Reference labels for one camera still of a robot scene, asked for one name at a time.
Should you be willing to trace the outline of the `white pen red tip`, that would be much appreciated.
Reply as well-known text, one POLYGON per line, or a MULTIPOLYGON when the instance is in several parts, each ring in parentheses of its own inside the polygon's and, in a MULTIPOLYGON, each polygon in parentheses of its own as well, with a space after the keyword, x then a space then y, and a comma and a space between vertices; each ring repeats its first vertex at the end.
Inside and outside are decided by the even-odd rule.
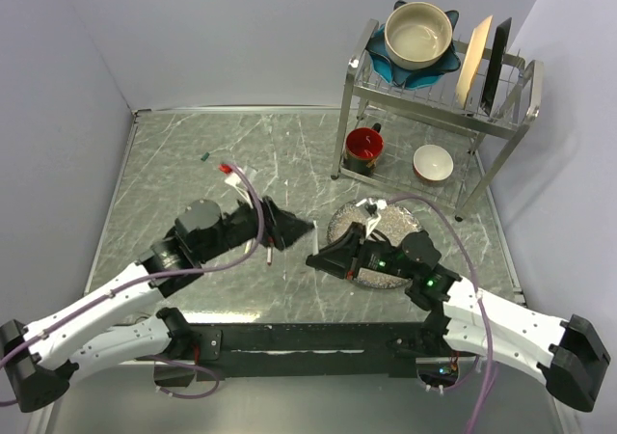
POLYGON ((271 266, 273 263, 273 255, 274 255, 274 245, 272 242, 269 242, 266 247, 266 263, 268 266, 271 266))

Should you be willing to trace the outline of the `white pen green tip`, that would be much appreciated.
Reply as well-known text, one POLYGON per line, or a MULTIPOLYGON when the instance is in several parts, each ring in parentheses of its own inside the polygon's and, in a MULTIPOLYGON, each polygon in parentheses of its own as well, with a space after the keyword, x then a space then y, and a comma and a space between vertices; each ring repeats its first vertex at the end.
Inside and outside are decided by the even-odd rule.
POLYGON ((317 256, 319 253, 319 231, 316 220, 312 221, 313 223, 313 232, 312 232, 312 255, 317 256))

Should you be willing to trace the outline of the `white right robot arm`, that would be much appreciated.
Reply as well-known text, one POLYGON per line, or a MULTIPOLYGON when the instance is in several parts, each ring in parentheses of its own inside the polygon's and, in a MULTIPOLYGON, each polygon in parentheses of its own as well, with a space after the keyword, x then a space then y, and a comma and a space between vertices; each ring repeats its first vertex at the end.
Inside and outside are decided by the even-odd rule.
POLYGON ((426 231, 396 246, 367 239, 353 223, 306 264, 351 280, 365 269, 408 281, 406 295, 429 314, 423 347, 433 355, 472 353, 517 369, 580 412, 594 409, 611 358, 593 324, 577 314, 545 315, 505 300, 441 264, 426 231))

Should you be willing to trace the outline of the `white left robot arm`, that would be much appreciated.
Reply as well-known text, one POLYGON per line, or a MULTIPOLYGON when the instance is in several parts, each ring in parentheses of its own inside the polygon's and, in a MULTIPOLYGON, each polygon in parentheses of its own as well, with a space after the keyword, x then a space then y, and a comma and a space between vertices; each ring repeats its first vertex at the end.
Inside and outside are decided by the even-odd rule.
POLYGON ((1 327, 1 367, 13 404, 31 413, 69 387, 109 366, 162 355, 191 355, 196 333, 176 308, 164 308, 134 325, 121 320, 170 297, 205 273, 208 262, 246 243, 283 251, 314 228, 265 197, 259 208, 240 202, 231 213, 210 200, 188 205, 166 236, 114 279, 77 302, 29 324, 1 327))

